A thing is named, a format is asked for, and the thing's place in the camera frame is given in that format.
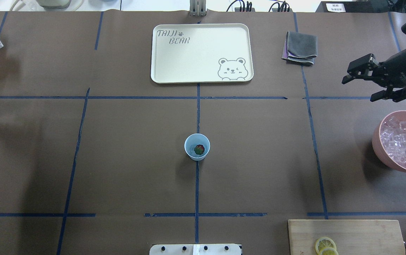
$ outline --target folded cloth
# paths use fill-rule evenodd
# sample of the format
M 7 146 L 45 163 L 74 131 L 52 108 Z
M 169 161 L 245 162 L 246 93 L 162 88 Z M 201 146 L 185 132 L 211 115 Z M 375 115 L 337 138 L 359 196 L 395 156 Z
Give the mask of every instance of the folded cloth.
M 283 46 L 282 59 L 287 63 L 311 66 L 318 56 L 318 37 L 288 31 Z

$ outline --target strawberry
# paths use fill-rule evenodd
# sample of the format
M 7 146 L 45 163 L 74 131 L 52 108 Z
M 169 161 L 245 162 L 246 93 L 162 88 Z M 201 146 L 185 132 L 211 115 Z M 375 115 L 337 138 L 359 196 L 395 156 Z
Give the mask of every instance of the strawberry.
M 196 153 L 197 155 L 202 155 L 203 152 L 204 152 L 204 146 L 201 145 L 201 144 L 198 144 L 198 145 L 195 147 L 195 149 L 193 149 L 193 150 L 195 151 L 195 153 Z

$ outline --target lemon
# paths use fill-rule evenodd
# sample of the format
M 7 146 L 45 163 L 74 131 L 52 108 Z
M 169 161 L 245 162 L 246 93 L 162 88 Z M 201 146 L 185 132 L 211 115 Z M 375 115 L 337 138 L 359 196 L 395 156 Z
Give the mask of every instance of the lemon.
M 329 248 L 333 248 L 335 251 L 337 250 L 337 246 L 335 245 L 335 242 L 330 239 L 329 237 L 323 236 L 321 238 L 319 238 L 318 240 L 316 240 L 315 243 L 315 250 L 316 253 L 320 253 L 322 251 L 322 249 L 329 247 Z
M 338 252 L 332 247 L 326 247 L 322 249 L 318 255 L 338 255 Z

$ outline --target pink bowl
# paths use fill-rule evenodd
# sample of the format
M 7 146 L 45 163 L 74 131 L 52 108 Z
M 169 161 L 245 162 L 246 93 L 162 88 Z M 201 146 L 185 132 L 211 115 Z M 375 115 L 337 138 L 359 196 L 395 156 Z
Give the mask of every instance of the pink bowl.
M 381 142 L 381 128 L 384 122 L 389 119 L 391 116 L 395 116 L 399 121 L 406 121 L 406 111 L 396 111 L 392 112 L 387 115 L 377 126 L 376 130 L 374 131 L 373 135 L 373 149 L 374 153 L 376 153 L 377 157 L 382 161 L 382 163 L 386 164 L 389 168 L 394 170 L 398 170 L 401 172 L 406 172 L 406 168 L 400 166 L 394 160 L 390 158 L 390 156 L 385 151 L 384 145 Z

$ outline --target bear illustration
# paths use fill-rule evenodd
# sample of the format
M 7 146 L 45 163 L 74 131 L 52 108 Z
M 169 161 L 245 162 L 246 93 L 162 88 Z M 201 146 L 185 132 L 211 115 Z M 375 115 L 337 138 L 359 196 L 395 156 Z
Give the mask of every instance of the bear illustration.
M 245 60 L 243 58 L 238 58 L 236 60 L 227 60 L 226 58 L 221 58 L 219 60 L 219 64 L 219 77 L 222 78 L 222 81 L 245 81 L 248 71 L 245 68 Z

